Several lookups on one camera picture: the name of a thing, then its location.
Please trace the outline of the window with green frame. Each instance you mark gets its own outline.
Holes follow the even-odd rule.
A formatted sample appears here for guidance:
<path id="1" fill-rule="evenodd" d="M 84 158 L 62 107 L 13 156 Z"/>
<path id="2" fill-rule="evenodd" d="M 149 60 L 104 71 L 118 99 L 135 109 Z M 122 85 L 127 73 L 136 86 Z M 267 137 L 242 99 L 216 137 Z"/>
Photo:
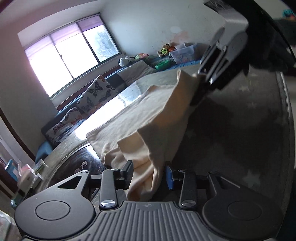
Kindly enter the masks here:
<path id="1" fill-rule="evenodd" d="M 60 27 L 25 47 L 25 54 L 49 97 L 121 51 L 99 14 Z"/>

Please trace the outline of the blue corner sofa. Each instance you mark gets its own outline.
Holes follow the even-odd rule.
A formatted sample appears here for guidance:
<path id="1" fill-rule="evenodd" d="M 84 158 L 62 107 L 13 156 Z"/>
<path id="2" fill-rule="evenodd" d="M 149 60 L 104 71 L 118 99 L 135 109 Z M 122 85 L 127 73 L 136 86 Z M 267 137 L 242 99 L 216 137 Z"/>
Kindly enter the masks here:
<path id="1" fill-rule="evenodd" d="M 107 77 L 99 75 L 82 94 L 41 128 L 46 140 L 39 146 L 35 162 L 46 159 L 79 125 L 126 87 L 146 75 L 157 72 L 158 69 L 149 66 L 144 60 L 139 60 Z"/>

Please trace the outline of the large butterfly print pillow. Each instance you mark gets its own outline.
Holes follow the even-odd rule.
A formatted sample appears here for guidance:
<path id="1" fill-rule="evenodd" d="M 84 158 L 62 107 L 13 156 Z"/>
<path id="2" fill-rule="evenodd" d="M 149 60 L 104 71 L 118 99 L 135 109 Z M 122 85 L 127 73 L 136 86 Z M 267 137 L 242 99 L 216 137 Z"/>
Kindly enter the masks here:
<path id="1" fill-rule="evenodd" d="M 77 101 L 77 107 L 90 116 L 118 95 L 118 91 L 99 75 Z"/>

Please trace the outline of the green plastic bowl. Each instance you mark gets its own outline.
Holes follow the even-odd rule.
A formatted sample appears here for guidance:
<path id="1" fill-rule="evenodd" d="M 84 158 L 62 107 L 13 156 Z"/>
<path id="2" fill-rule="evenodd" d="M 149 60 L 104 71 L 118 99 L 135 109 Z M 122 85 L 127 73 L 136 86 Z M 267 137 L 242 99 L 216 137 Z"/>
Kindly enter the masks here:
<path id="1" fill-rule="evenodd" d="M 170 60 L 165 60 L 165 61 L 161 61 L 160 63 L 158 63 L 155 68 L 158 71 L 164 71 L 167 70 L 168 68 L 170 68 L 171 66 L 171 62 Z"/>

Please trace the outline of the grey plain cushion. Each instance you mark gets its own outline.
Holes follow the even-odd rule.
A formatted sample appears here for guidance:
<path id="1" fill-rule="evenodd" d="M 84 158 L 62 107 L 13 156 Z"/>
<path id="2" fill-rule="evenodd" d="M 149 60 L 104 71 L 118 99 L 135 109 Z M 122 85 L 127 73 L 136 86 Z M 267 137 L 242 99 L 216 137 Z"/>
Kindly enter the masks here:
<path id="1" fill-rule="evenodd" d="M 156 72 L 157 70 L 155 68 L 150 67 L 143 60 L 140 60 L 119 71 L 117 74 L 122 78 L 127 86 L 130 86 L 136 80 Z"/>

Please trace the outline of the blue cardboard box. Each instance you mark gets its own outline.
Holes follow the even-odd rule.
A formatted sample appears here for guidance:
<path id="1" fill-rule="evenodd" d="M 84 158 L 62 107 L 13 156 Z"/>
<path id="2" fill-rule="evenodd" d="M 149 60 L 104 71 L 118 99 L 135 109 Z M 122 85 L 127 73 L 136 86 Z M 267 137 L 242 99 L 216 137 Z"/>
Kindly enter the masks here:
<path id="1" fill-rule="evenodd" d="M 10 159 L 7 163 L 5 170 L 10 174 L 10 176 L 17 182 L 18 181 L 18 163 L 13 159 Z"/>

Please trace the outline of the small butterfly print pillow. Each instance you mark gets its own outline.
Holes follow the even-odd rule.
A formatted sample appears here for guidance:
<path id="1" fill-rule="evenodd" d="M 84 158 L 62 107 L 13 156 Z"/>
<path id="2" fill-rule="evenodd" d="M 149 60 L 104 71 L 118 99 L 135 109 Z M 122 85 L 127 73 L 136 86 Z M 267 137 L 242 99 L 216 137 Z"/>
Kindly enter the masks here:
<path id="1" fill-rule="evenodd" d="M 57 147 L 63 142 L 75 129 L 77 129 L 85 118 L 77 107 L 71 108 L 62 119 L 46 132 L 46 138 L 53 147 Z"/>

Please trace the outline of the quilted green table cover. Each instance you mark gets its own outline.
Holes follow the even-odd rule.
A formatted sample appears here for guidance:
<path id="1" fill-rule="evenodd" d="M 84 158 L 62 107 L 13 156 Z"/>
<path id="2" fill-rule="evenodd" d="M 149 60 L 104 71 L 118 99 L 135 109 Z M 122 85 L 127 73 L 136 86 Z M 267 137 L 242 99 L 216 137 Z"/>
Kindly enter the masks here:
<path id="1" fill-rule="evenodd" d="M 147 75 L 93 113 L 45 159 L 42 191 L 63 161 L 88 144 L 86 134 L 136 101 L 150 85 L 175 84 L 176 70 Z M 213 170 L 275 201 L 286 210 L 295 165 L 295 132 L 282 73 L 250 68 L 206 96 L 191 114 L 174 167 L 199 175 Z"/>

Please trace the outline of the black white plush toy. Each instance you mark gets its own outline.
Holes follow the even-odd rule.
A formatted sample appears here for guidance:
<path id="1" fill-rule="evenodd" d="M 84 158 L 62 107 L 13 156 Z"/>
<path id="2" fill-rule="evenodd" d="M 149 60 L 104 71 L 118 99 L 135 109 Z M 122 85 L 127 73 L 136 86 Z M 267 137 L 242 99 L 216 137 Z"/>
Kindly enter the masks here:
<path id="1" fill-rule="evenodd" d="M 135 57 L 126 56 L 125 58 L 120 58 L 118 61 L 118 64 L 121 67 L 126 67 L 135 61 L 136 61 Z"/>

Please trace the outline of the clear plastic storage box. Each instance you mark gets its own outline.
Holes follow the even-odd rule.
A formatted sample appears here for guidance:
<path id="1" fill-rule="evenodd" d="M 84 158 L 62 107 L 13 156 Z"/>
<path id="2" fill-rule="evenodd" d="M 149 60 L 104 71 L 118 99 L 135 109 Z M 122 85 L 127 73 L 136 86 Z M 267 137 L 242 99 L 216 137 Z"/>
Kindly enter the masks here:
<path id="1" fill-rule="evenodd" d="M 187 47 L 170 52 L 170 56 L 177 65 L 192 61 L 200 60 L 202 54 L 200 53 L 199 44 L 192 44 Z"/>

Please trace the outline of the pink green plush toy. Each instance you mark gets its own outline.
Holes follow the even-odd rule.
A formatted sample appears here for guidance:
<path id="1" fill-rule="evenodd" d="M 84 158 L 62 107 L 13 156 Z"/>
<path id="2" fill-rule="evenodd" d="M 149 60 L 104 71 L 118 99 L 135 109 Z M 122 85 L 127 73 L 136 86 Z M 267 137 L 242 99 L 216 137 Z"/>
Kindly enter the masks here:
<path id="1" fill-rule="evenodd" d="M 145 59 L 145 58 L 148 58 L 149 57 L 149 54 L 146 54 L 146 53 L 139 53 L 135 56 L 135 59 L 136 60 L 142 60 L 142 59 Z"/>

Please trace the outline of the pink tissue pack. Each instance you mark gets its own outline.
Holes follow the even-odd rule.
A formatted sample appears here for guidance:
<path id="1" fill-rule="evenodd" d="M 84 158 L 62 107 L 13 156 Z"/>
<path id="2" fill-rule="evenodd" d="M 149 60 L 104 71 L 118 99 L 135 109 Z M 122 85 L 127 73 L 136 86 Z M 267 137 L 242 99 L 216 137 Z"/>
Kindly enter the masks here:
<path id="1" fill-rule="evenodd" d="M 18 168 L 18 184 L 25 181 L 31 181 L 33 178 L 34 170 L 28 164 Z"/>

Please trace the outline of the dark wooden door frame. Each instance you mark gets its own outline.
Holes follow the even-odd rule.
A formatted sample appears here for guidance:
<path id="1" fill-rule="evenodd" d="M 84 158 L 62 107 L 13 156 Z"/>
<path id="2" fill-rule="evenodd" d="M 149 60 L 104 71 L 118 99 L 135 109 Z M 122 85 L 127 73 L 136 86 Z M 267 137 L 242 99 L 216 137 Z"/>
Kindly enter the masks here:
<path id="1" fill-rule="evenodd" d="M 1 144 L 9 155 L 22 165 L 35 165 L 35 155 L 22 141 L 1 109 Z"/>

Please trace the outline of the white small box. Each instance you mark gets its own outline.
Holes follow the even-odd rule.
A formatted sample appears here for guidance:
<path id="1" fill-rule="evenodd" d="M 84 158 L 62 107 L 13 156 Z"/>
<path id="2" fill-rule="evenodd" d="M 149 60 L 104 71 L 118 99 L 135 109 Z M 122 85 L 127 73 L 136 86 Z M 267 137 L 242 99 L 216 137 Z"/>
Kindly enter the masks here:
<path id="1" fill-rule="evenodd" d="M 40 174 L 34 172 L 27 172 L 22 174 L 18 180 L 18 188 L 23 192 L 27 192 L 30 188 L 35 189 L 43 180 Z"/>

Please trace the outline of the cream garment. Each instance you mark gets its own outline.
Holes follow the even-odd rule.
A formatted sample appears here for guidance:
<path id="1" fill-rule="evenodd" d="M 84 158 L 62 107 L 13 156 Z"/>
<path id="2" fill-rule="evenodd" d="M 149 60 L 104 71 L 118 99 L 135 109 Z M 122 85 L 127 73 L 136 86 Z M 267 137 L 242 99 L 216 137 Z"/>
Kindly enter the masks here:
<path id="1" fill-rule="evenodd" d="M 106 166 L 133 162 L 129 201 L 148 201 L 158 189 L 166 161 L 172 161 L 186 132 L 190 105 L 203 75 L 176 73 L 174 85 L 151 85 L 136 101 L 86 135 Z"/>

